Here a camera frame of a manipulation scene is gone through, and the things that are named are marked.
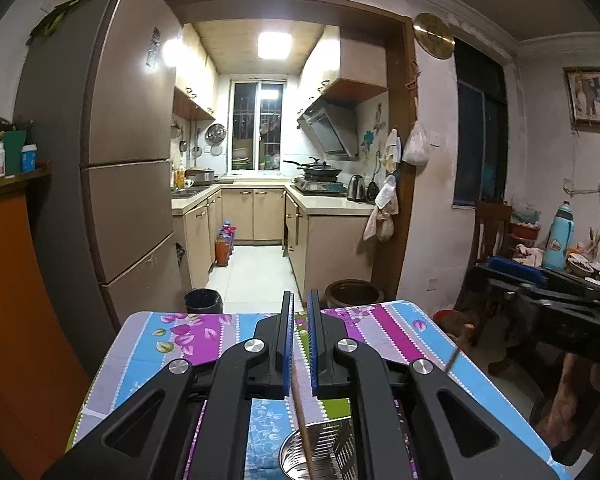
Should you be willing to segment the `person's right hand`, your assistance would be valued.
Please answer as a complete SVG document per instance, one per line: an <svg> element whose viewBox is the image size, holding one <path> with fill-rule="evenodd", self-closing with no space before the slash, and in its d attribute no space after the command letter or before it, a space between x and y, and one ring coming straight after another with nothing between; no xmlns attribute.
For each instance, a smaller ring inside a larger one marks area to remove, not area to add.
<svg viewBox="0 0 600 480"><path fill-rule="evenodd" d="M556 448L576 435L576 416L583 415L587 406L593 405L597 410L598 402L585 400L589 388L600 393L600 364L567 353L550 412L535 426L549 448ZM600 447L600 422L596 422L593 428L595 432L588 438L585 447L591 453Z"/></svg>

